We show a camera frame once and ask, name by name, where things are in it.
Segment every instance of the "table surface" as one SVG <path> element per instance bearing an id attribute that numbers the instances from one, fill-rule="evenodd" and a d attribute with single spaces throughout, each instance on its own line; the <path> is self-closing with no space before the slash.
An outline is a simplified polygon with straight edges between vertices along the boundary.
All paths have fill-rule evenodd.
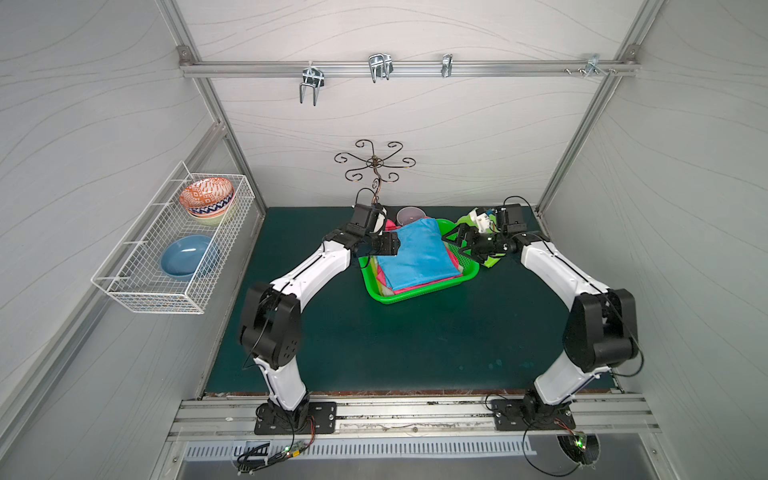
<path id="1" fill-rule="evenodd" d="M 394 217 L 397 207 L 390 207 Z M 468 207 L 423 207 L 434 218 L 456 220 Z M 525 208 L 529 229 L 537 225 Z M 265 392 L 253 362 L 237 343 L 246 289 L 269 282 L 305 260 L 348 207 L 270 208 L 206 393 Z M 514 392 L 527 389 L 562 351 L 568 309 L 519 254 L 468 282 L 384 305 L 372 299 L 355 262 L 321 289 L 302 313 L 297 355 L 311 392 Z M 610 376 L 589 385 L 613 386 Z"/>

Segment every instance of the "green cloth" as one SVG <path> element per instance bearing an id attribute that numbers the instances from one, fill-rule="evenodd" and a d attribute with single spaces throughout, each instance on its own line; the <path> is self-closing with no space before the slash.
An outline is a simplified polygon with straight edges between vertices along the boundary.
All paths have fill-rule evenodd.
<path id="1" fill-rule="evenodd" d="M 466 207 L 422 209 L 446 219 L 467 212 Z M 394 217 L 398 208 L 388 210 Z M 524 210 L 529 227 L 538 228 Z M 290 271 L 351 216 L 349 207 L 269 209 L 207 392 L 266 391 L 258 369 L 242 370 L 246 353 L 237 334 L 245 290 Z M 482 269 L 471 282 L 392 305 L 368 295 L 353 264 L 303 311 L 297 360 L 314 392 L 525 389 L 562 352 L 567 319 L 560 298 L 519 263 L 519 254 Z M 611 386 L 610 376 L 590 384 Z"/>

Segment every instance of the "green tray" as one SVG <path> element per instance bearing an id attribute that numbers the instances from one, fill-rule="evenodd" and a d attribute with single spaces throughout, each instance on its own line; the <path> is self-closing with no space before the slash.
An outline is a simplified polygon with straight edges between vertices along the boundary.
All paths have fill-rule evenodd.
<path id="1" fill-rule="evenodd" d="M 440 233 L 443 235 L 445 235 L 446 232 L 451 231 L 451 229 L 456 226 L 456 224 L 450 220 L 443 218 L 438 218 L 436 220 L 438 227 L 440 227 Z M 460 277 L 446 280 L 445 282 L 435 283 L 433 285 L 423 286 L 421 288 L 398 293 L 397 295 L 392 296 L 383 296 L 381 293 L 379 293 L 379 287 L 376 284 L 376 272 L 373 271 L 373 265 L 369 264 L 367 267 L 362 268 L 366 262 L 368 262 L 368 259 L 360 258 L 359 262 L 362 271 L 362 278 L 366 281 L 366 290 L 368 290 L 368 294 L 376 301 L 390 304 L 402 302 L 403 300 L 413 298 L 414 296 L 424 295 L 425 293 L 443 290 L 445 288 L 449 288 L 450 286 L 459 285 L 461 282 L 466 282 L 467 280 L 472 280 L 475 278 L 475 275 L 477 275 L 480 271 L 480 264 L 474 260 L 470 260 L 469 258 L 464 257 L 463 255 L 459 255 L 458 248 L 454 247 L 453 245 L 448 245 L 448 248 L 451 249 L 453 254 L 456 256 L 458 264 L 464 267 L 464 271 Z"/>

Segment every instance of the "wire basket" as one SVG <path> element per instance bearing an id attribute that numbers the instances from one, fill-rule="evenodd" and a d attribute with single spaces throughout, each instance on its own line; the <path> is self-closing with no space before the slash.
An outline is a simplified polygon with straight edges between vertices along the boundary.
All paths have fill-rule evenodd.
<path id="1" fill-rule="evenodd" d="M 156 199 L 162 199 L 163 192 L 167 194 L 171 191 L 171 194 L 164 201 L 147 205 L 137 223 L 91 278 L 95 286 L 131 312 L 204 313 L 253 203 L 253 191 L 243 175 L 193 174 L 183 163 L 180 167 L 183 168 L 177 169 L 177 177 L 172 174 L 166 180 Z M 226 178 L 234 188 L 225 218 L 216 227 L 198 223 L 178 201 L 184 188 L 208 177 Z M 153 215 L 154 219 L 148 227 L 136 228 L 138 223 L 142 220 L 147 222 L 148 217 Z M 211 242 L 192 278 L 178 280 L 166 275 L 160 267 L 160 258 L 166 247 L 194 234 L 211 237 Z"/>

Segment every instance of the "blue bowl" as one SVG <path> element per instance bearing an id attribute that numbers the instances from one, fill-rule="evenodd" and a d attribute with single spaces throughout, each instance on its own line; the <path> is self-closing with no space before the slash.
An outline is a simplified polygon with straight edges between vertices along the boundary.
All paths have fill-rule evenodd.
<path id="1" fill-rule="evenodd" d="M 160 257 L 163 273 L 176 280 L 192 280 L 210 241 L 211 238 L 207 235 L 190 235 L 168 245 Z M 200 266 L 198 277 L 210 273 L 219 261 L 219 247 L 214 243 L 210 248 L 211 261 Z"/>

